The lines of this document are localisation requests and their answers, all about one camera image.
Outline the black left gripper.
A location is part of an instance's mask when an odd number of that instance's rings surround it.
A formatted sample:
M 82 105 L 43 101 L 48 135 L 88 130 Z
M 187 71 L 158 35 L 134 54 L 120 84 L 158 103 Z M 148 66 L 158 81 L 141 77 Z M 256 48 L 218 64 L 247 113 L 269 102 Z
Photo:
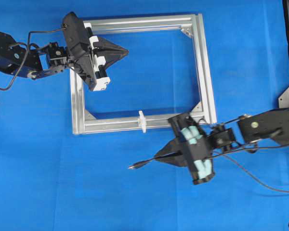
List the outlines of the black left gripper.
M 63 34 L 71 57 L 69 62 L 89 90 L 102 91 L 110 83 L 106 69 L 127 56 L 129 51 L 103 37 L 94 36 L 92 27 L 85 25 L 74 12 L 63 18 Z

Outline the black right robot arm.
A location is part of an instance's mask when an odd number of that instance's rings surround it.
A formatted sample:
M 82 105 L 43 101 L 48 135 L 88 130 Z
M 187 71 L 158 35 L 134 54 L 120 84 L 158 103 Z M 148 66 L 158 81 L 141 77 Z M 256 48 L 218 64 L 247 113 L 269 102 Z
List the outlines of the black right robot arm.
M 210 181 L 213 170 L 213 151 L 233 151 L 237 142 L 233 130 L 224 124 L 212 127 L 210 134 L 202 129 L 189 113 L 168 119 L 175 138 L 158 151 L 154 160 L 177 167 L 187 167 L 195 185 Z M 289 145 L 289 108 L 274 109 L 255 116 L 241 116 L 238 127 L 249 150 L 254 153 L 257 142 L 272 139 L 277 144 Z

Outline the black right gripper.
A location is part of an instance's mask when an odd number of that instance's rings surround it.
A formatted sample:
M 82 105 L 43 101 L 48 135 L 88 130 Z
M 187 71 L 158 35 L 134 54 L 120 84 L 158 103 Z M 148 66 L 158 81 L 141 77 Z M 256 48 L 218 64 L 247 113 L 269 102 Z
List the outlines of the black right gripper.
M 168 119 L 175 134 L 154 157 L 165 164 L 187 167 L 194 185 L 210 181 L 215 173 L 211 147 L 207 134 L 189 113 L 183 113 Z

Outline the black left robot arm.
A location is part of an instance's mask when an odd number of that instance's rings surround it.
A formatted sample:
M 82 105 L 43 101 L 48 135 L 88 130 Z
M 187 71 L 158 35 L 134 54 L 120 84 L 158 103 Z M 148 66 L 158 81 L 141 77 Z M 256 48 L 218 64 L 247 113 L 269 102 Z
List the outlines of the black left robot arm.
M 36 80 L 70 69 L 90 91 L 105 90 L 110 83 L 107 68 L 126 57 L 129 51 L 94 35 L 92 26 L 74 12 L 63 18 L 59 31 L 63 32 L 65 47 L 57 42 L 43 47 L 29 40 L 16 42 L 11 35 L 0 32 L 0 72 L 13 78 Z

